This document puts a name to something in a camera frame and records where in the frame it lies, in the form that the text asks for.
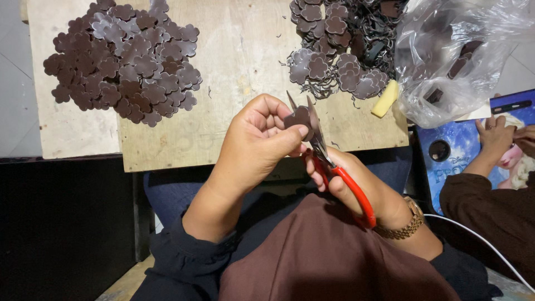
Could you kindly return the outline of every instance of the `blue book cover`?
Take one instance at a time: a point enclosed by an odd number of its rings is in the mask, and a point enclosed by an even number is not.
[[[491,99],[491,109],[496,118],[506,117],[506,126],[515,125],[521,129],[535,124],[534,102],[535,89]],[[435,129],[417,126],[416,131],[424,155],[433,209],[443,215],[439,195],[446,177],[461,173],[480,151],[475,120],[450,122]],[[513,144],[488,179],[493,189],[520,189],[525,187],[531,170],[535,170],[535,159]]]

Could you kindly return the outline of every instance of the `plastic bag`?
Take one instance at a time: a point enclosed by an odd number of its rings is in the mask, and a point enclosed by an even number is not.
[[[397,26],[398,102],[425,129],[480,108],[515,42],[535,41],[529,0],[419,0]]]

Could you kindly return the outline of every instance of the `gold watch band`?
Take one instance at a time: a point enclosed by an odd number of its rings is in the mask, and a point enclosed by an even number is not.
[[[405,201],[412,211],[410,223],[398,230],[390,230],[377,226],[374,228],[375,232],[388,239],[405,239],[411,237],[416,230],[418,230],[418,228],[424,223],[424,214],[412,198],[405,197]]]

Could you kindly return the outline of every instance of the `disney logo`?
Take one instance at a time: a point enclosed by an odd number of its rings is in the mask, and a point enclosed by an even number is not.
[[[468,162],[468,160],[470,160],[470,157],[464,157],[464,158],[461,158],[461,157],[457,157],[457,158],[449,158],[448,159],[449,162],[451,164],[456,164],[456,163],[459,163],[459,162]]]

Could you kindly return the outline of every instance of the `brown sleeve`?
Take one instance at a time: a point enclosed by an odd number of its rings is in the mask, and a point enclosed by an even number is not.
[[[535,254],[524,250],[529,250],[527,247],[534,247],[535,228],[528,219],[515,214],[511,209],[520,205],[516,200],[520,197],[520,193],[523,192],[492,190],[491,182],[480,175],[458,174],[447,177],[440,193],[440,206],[446,217],[486,238],[521,271],[529,282],[535,280]],[[459,232],[468,239],[467,243],[471,241],[472,246],[480,245],[476,239],[471,239],[472,234],[468,234],[465,230]],[[491,267],[500,261],[492,252],[488,253],[485,259],[468,250],[463,251],[474,255]]]

